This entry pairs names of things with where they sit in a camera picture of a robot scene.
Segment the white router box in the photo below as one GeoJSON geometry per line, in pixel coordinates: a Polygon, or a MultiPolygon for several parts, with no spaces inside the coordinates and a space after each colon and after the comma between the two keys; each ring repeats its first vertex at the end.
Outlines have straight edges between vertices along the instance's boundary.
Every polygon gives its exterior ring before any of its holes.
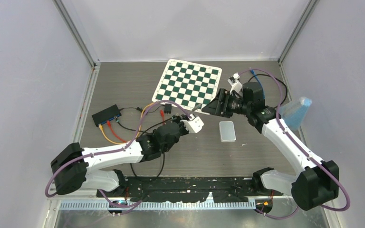
{"type": "Polygon", "coordinates": [[[236,134],[233,121],[219,122],[220,140],[223,143],[230,143],[236,141],[236,134]]]}

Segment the black network switch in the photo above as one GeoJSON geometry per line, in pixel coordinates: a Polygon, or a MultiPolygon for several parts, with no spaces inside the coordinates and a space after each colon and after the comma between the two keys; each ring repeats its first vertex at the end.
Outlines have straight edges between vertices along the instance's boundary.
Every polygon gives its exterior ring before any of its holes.
{"type": "Polygon", "coordinates": [[[114,120],[121,116],[120,110],[117,105],[112,105],[98,113],[92,115],[93,122],[96,127],[105,124],[107,121],[114,120]]]}

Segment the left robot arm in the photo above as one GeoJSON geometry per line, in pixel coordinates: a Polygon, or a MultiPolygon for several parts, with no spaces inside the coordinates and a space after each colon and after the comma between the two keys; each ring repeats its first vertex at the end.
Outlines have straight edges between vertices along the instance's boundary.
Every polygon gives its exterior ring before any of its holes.
{"type": "Polygon", "coordinates": [[[49,187],[54,184],[57,195],[67,195],[83,188],[123,196],[127,184],[122,172],[107,171],[107,168],[157,159],[178,143],[180,137],[197,133],[202,126],[202,122],[193,115],[176,115],[151,133],[120,145],[82,148],[77,142],[71,143],[50,163],[53,176],[45,194],[47,197],[53,196],[49,193],[49,187]]]}

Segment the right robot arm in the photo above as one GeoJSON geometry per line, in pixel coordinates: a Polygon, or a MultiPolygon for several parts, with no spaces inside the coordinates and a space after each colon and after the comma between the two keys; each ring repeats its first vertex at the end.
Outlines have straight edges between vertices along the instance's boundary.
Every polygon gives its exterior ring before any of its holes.
{"type": "Polygon", "coordinates": [[[278,191],[291,196],[302,210],[338,197],[338,165],[315,155],[293,134],[277,110],[265,104],[263,89],[258,83],[245,83],[240,96],[220,89],[202,111],[226,118],[233,114],[246,116],[248,123],[269,139],[293,167],[295,175],[270,167],[254,172],[250,186],[255,193],[264,195],[278,191]]]}

